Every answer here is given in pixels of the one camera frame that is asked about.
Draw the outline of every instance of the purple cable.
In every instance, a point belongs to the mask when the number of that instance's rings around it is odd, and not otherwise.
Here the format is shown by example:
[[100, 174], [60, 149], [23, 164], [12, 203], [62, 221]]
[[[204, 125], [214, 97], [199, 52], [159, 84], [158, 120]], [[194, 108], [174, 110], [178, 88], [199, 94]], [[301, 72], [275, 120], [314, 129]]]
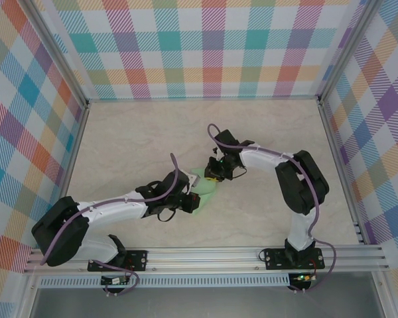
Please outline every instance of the purple cable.
[[261, 152], [266, 152], [268, 154], [272, 154], [275, 156], [280, 156], [283, 157], [284, 159], [289, 160], [290, 162], [292, 162], [301, 172], [301, 174], [304, 176], [304, 179], [306, 181], [306, 183], [308, 184], [308, 187], [310, 188], [311, 194], [312, 194], [312, 198], [314, 200], [314, 206], [316, 208], [316, 217], [314, 218], [313, 222], [310, 225], [310, 228], [308, 229], [308, 235], [309, 237], [313, 238], [317, 243], [320, 244], [324, 244], [329, 246], [332, 250], [333, 250], [333, 263], [331, 265], [331, 267], [329, 268], [329, 271], [327, 271], [327, 275], [325, 275], [325, 277], [323, 277], [323, 279], [320, 281], [320, 283], [318, 283], [315, 286], [312, 286], [311, 288], [309, 288], [308, 290], [313, 290], [314, 288], [316, 288], [317, 286], [320, 286], [322, 284], [322, 282], [324, 282], [326, 280], [326, 278], [333, 272], [333, 269], [335, 267], [336, 264], [336, 259], [337, 259], [337, 254], [336, 254], [336, 249], [334, 248], [334, 246], [328, 242], [324, 242], [322, 240], [318, 240], [316, 238], [314, 238], [312, 236], [312, 229], [315, 227], [315, 225], [317, 224], [318, 218], [320, 217], [320, 206], [318, 204], [318, 198], [317, 198], [317, 193], [316, 190], [314, 189], [314, 186], [312, 185], [311, 179], [308, 177], [308, 175], [306, 174], [305, 170], [303, 167], [300, 166], [299, 162], [297, 162], [295, 159], [293, 159], [290, 156], [287, 156], [286, 154], [282, 154], [281, 152], [277, 152], [274, 150], [270, 150], [270, 149], [266, 149], [266, 148], [261, 148], [261, 147], [252, 147], [252, 146], [232, 146], [229, 144], [224, 144], [218, 140], [215, 139], [215, 137], [212, 135], [211, 133], [211, 127], [214, 127], [219, 133], [220, 133], [220, 129], [218, 128], [217, 125], [211, 123], [208, 125], [208, 135], [211, 137], [211, 139], [216, 143], [219, 144], [220, 146], [223, 146], [225, 148], [231, 148], [231, 149], [248, 149], [248, 150], [256, 150], [256, 151], [261, 151]]
[[[130, 279], [131, 279], [132, 275], [135, 276], [136, 280], [135, 280], [134, 285], [132, 285], [132, 286], [130, 286], [128, 288], [125, 288], [123, 291], [121, 291], [120, 293], [117, 294], [118, 296], [123, 295], [125, 293], [128, 293], [129, 291], [133, 290], [135, 288], [135, 286], [139, 285], [140, 277], [139, 277], [139, 275], [136, 272], [134, 272], [132, 270], [127, 270], [125, 268], [120, 268], [120, 267], [108, 265], [108, 264], [105, 264], [103, 262], [100, 262], [99, 260], [93, 260], [93, 262], [98, 263], [100, 266], [103, 266], [103, 267], [106, 267], [106, 268], [110, 268], [111, 270], [118, 270], [120, 272], [129, 273], [130, 274], [130, 276], [129, 276]], [[107, 290], [107, 285], [105, 286], [105, 291], [107, 293], [109, 293], [109, 291]]]
[[65, 229], [68, 227], [69, 224], [71, 224], [71, 222], [76, 219], [77, 217], [79, 217], [82, 213], [89, 211], [90, 207], [96, 208], [96, 207], [101, 207], [102, 205], [107, 205], [110, 203], [115, 203], [115, 202], [139, 202], [139, 203], [145, 203], [145, 202], [152, 202], [152, 201], [157, 201], [160, 200], [164, 197], [166, 197], [171, 191], [172, 189], [174, 189], [176, 183], [177, 183], [177, 179], [178, 179], [178, 164], [177, 164], [177, 160], [174, 156], [173, 153], [170, 154], [171, 156], [171, 160], [172, 163], [174, 164], [175, 167], [175, 177], [174, 180], [172, 181], [172, 184], [170, 186], [170, 188], [162, 195], [159, 195], [157, 197], [152, 197], [150, 199], [127, 199], [125, 200], [124, 198], [121, 199], [110, 199], [110, 200], [106, 200], [106, 201], [102, 201], [99, 203], [95, 203], [92, 204], [89, 207], [86, 207], [85, 209], [82, 209], [81, 211], [75, 213], [73, 216], [71, 216], [63, 225], [62, 227], [59, 229], [59, 231], [57, 232], [57, 234], [54, 236], [52, 242], [50, 243], [46, 254], [44, 254], [44, 257], [42, 258], [40, 265], [44, 265], [47, 261], [47, 258], [50, 256], [50, 253], [52, 252], [54, 246], [56, 245], [56, 242], [58, 241], [58, 239], [60, 238], [60, 235], [62, 235], [63, 231], [65, 231]]

